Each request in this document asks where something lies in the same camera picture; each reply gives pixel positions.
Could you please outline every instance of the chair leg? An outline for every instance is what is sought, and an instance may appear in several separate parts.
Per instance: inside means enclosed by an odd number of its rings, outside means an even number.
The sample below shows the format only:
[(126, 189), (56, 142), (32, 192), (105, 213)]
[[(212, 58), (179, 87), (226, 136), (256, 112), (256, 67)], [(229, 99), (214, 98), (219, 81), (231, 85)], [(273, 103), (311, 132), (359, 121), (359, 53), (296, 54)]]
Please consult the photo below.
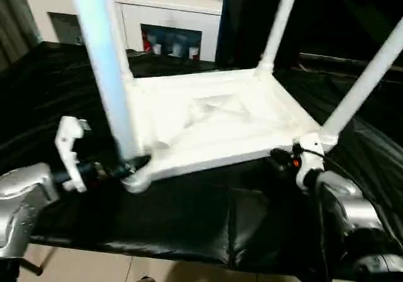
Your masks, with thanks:
[(40, 276), (43, 273), (43, 268), (41, 266), (36, 266), (26, 259), (20, 259), (20, 266), (37, 276)]

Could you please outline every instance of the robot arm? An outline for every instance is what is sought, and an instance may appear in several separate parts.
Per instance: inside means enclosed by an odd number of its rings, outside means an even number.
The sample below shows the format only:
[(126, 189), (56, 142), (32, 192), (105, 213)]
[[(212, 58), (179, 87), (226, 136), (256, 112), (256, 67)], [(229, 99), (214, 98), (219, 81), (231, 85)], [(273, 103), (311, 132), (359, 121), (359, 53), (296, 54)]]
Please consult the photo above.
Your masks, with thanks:
[(285, 153), (274, 150), (271, 156), (275, 158), (277, 168), (288, 168), (293, 172), (297, 186), (315, 198), (314, 204), (322, 208), (318, 213), (326, 222), (322, 227), (324, 234), (331, 234), (329, 241), (338, 247), (339, 259), (333, 259), (331, 262), (337, 264), (331, 266), (364, 281), (374, 276), (382, 276), (381, 281), (396, 279), (396, 276), (402, 279), (403, 258), (399, 244), (390, 237), (375, 207), (361, 189), (352, 180), (325, 170), (319, 136), (315, 133), (304, 135), (295, 142), (288, 158), (284, 157)]
[(58, 199), (46, 164), (0, 177), (0, 258), (23, 257), (38, 214)]

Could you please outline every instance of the black cloth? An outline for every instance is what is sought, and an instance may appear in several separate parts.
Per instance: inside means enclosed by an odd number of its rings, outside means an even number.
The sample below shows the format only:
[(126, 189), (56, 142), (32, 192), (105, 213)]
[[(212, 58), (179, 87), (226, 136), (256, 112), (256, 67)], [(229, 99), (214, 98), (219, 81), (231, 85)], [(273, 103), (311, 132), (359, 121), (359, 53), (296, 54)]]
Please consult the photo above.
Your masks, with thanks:
[[(128, 56), (136, 77), (214, 69), (204, 62)], [(276, 77), (320, 123), (354, 82), (301, 71)], [(62, 115), (85, 118), (93, 129), (97, 144), (79, 150), (81, 159), (117, 159), (84, 48), (43, 43), (2, 73), (0, 84), (1, 173), (41, 161), (60, 169), (53, 140)], [(400, 86), (381, 83), (341, 134), (327, 165), (365, 190), (402, 241)], [(72, 194), (41, 213), (31, 241), (306, 277), (321, 263), (314, 226), (307, 197), (260, 159), (160, 180), (140, 195), (117, 181)]]

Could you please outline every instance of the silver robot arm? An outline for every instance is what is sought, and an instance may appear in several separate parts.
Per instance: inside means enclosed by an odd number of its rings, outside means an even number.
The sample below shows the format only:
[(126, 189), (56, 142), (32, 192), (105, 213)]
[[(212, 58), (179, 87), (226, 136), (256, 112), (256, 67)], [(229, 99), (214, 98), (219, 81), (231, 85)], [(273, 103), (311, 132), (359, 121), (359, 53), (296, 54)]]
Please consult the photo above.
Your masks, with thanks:
[(24, 256), (38, 214), (58, 199), (46, 164), (23, 167), (0, 177), (0, 258)]

